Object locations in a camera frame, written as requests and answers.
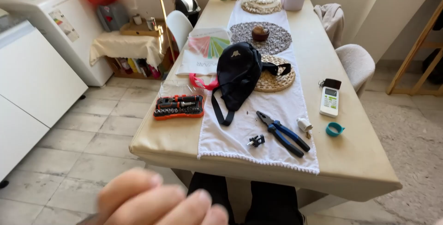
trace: black strap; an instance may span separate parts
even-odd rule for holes
[[[281,74],[278,74],[279,67],[285,68]],[[271,73],[272,75],[276,75],[276,76],[286,75],[286,74],[289,74],[289,72],[291,72],[291,64],[284,63],[284,64],[280,64],[280,65],[275,65],[270,62],[263,62],[262,71],[264,71],[264,70],[268,70],[269,73]]]
[[[215,116],[217,117],[217,120],[219,121],[219,124],[224,126],[229,126],[232,120],[234,119],[235,112],[228,110],[228,115],[226,115],[226,118],[223,117],[223,113],[221,112],[222,110],[220,109],[219,103],[217,102],[217,99],[214,96],[214,93],[219,88],[220,87],[216,87],[212,90],[212,98],[211,98],[212,106],[214,107],[214,113]]]

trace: black pants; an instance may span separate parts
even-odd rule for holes
[[[188,195],[197,189],[206,189],[212,196],[212,204],[223,205],[229,213],[229,224],[235,224],[225,177],[195,172]],[[303,224],[294,187],[251,181],[251,192],[252,204],[245,224]]]

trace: hand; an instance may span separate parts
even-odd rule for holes
[[[211,197],[199,189],[188,198],[177,185],[162,185],[162,177],[140,168],[126,171],[98,194],[96,225],[225,225],[228,213],[211,206]]]

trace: orange tool case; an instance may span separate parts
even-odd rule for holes
[[[173,118],[200,118],[204,115],[203,96],[201,95],[174,95],[160,97],[156,102],[156,109],[152,114],[156,120]]]

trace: remote control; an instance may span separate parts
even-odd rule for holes
[[[322,101],[320,103],[320,114],[330,117],[338,115],[338,89],[323,87]]]

